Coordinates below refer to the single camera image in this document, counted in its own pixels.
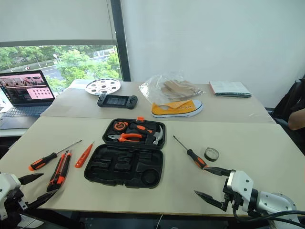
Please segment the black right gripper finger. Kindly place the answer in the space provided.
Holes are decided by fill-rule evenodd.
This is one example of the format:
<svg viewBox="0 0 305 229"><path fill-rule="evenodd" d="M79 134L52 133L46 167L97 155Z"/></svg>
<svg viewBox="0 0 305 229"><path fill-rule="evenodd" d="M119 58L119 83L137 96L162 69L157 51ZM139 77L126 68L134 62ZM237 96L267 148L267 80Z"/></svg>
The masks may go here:
<svg viewBox="0 0 305 229"><path fill-rule="evenodd" d="M203 192L200 192L200 191L197 191L195 190L194 191L195 194L197 194L201 199L203 199L205 202L221 209L222 211L227 211L227 205L228 203L226 202L220 202L220 201L217 201L215 200L212 196L206 194L206 193L203 193Z"/></svg>
<svg viewBox="0 0 305 229"><path fill-rule="evenodd" d="M224 169L224 168L220 168L220 167L204 167L203 169L212 174L215 174L218 176L226 176L226 177L229 177L232 172L235 172L234 169L229 170L229 169Z"/></svg>

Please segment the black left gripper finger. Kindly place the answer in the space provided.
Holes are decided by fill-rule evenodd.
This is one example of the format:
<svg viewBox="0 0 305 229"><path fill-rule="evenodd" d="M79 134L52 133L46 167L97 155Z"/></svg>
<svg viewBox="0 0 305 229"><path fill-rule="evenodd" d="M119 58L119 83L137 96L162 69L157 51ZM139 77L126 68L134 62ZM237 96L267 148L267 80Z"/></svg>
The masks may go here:
<svg viewBox="0 0 305 229"><path fill-rule="evenodd" d="M26 206L28 210L33 210L41 205L45 204L53 195L58 191L58 189L46 192L45 194L39 196L34 202L28 203L26 202Z"/></svg>
<svg viewBox="0 0 305 229"><path fill-rule="evenodd" d="M35 174L30 174L30 175L25 175L23 177L18 178L20 183L22 185L26 185L28 183L31 183L32 181L38 179L39 177L43 176L43 173L35 173Z"/></svg>

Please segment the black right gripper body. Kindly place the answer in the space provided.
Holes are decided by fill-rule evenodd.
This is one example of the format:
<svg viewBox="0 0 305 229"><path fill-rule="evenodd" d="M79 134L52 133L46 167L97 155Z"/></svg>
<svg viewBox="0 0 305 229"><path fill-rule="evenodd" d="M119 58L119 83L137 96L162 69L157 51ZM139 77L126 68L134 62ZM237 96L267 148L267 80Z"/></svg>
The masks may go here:
<svg viewBox="0 0 305 229"><path fill-rule="evenodd" d="M233 210L238 210L239 206L242 206L244 201L242 200L242 196L233 191L232 188L229 186L230 179L226 179L223 192L224 192L224 202L222 202L222 210L227 211L229 202L232 204Z"/></svg>

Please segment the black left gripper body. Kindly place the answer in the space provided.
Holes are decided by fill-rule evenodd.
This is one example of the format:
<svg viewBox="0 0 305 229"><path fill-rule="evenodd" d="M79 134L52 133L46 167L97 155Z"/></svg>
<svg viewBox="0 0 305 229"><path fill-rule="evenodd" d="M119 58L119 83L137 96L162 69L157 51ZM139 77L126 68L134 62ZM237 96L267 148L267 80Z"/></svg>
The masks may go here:
<svg viewBox="0 0 305 229"><path fill-rule="evenodd" d="M27 204L23 200L24 194L20 189L15 189L8 194L4 202L4 207L7 211L24 211L28 209Z"/></svg>

